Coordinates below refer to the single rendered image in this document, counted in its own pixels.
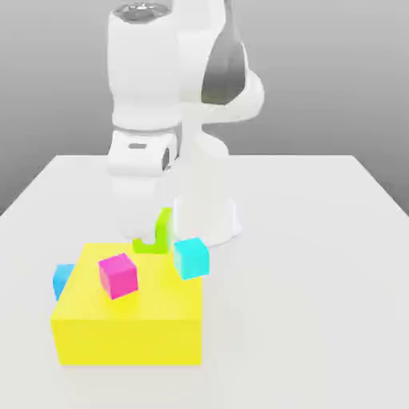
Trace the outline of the small green cube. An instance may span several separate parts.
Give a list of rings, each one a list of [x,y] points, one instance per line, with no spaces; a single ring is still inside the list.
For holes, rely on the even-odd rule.
[[[163,208],[155,225],[155,242],[145,244],[141,239],[134,239],[133,251],[137,254],[167,254],[173,248],[173,210]]]

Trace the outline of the large yellow box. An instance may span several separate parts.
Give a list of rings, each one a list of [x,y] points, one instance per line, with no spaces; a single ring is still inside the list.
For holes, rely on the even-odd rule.
[[[98,261],[125,253],[138,290],[112,300]],[[202,281],[182,280],[173,256],[136,254],[126,243],[88,243],[50,317],[62,365],[199,365]]]

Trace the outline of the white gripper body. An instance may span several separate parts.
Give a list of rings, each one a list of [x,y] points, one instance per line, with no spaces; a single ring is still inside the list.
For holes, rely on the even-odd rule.
[[[114,216],[125,239],[153,239],[157,214],[157,179],[111,176]]]

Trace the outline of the small blue cube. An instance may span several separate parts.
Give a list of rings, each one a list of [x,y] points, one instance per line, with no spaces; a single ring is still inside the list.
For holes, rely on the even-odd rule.
[[[53,288],[56,300],[59,300],[74,267],[74,264],[59,264],[56,267],[53,276]]]

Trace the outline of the small cyan cube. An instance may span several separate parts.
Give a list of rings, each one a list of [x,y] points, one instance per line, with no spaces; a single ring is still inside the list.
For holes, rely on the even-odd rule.
[[[182,280],[210,273],[209,251],[199,237],[177,241],[173,247],[173,263]]]

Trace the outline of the small magenta cube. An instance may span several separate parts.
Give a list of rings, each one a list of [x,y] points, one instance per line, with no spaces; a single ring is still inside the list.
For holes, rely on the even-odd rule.
[[[138,290],[137,267],[125,254],[97,262],[101,286],[111,300]]]

